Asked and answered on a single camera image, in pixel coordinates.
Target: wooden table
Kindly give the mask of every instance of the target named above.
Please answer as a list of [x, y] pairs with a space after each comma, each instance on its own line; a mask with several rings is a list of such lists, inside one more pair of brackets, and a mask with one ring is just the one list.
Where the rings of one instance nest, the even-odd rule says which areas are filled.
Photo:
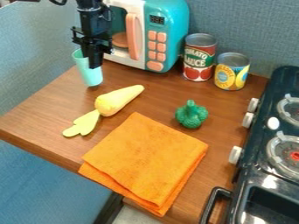
[[[249, 100], [261, 95], [267, 79], [250, 75], [246, 86], [234, 92], [215, 87], [212, 79], [206, 82], [184, 80], [177, 66], [168, 73], [156, 74], [105, 61], [103, 73], [102, 85], [86, 88], [77, 68], [72, 67], [1, 117], [0, 137], [77, 172], [83, 162], [81, 157], [137, 111], [210, 145], [206, 157], [162, 218], [171, 224], [198, 223], [212, 188], [232, 187], [230, 181], [234, 167], [227, 163], [227, 158], [232, 147], [242, 145], [246, 139], [247, 130], [241, 127], [242, 118]], [[144, 85], [144, 92], [118, 114], [103, 118], [90, 135], [73, 138], [61, 135], [75, 118], [94, 109], [96, 96], [135, 84]], [[185, 129], [174, 120], [176, 108], [188, 99], [195, 100], [209, 111], [209, 117], [200, 129]]]

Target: food can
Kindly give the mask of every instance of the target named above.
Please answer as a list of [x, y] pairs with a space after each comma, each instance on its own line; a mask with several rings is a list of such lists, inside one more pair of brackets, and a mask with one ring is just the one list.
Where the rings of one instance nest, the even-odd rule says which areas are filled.
[[194, 33], [185, 38], [185, 78], [192, 81], [207, 81], [211, 78], [216, 45], [216, 38], [206, 33]]
[[244, 87], [249, 67], [249, 58], [238, 52], [221, 53], [217, 58], [215, 85], [225, 90], [239, 90]]

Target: oven door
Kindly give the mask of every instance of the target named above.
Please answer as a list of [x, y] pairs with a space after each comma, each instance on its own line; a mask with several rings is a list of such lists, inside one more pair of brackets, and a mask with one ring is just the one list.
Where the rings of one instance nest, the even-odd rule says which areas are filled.
[[112, 11], [111, 36], [114, 53], [105, 59], [127, 66], [145, 68], [144, 1], [105, 1]]

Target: can label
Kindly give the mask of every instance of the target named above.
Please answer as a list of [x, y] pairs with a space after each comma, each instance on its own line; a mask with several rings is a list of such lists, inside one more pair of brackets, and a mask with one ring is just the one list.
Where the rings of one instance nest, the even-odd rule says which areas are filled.
[[219, 64], [215, 70], [215, 85], [225, 90], [238, 90], [244, 87], [247, 74], [249, 70], [248, 66], [234, 67]]
[[214, 54], [194, 46], [184, 49], [184, 76], [193, 81], [206, 81], [212, 75]]

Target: floor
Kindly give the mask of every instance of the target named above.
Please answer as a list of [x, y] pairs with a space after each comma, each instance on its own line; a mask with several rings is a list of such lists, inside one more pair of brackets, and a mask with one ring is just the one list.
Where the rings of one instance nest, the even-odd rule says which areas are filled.
[[123, 206], [113, 224], [162, 224], [162, 222], [154, 220], [130, 206]]

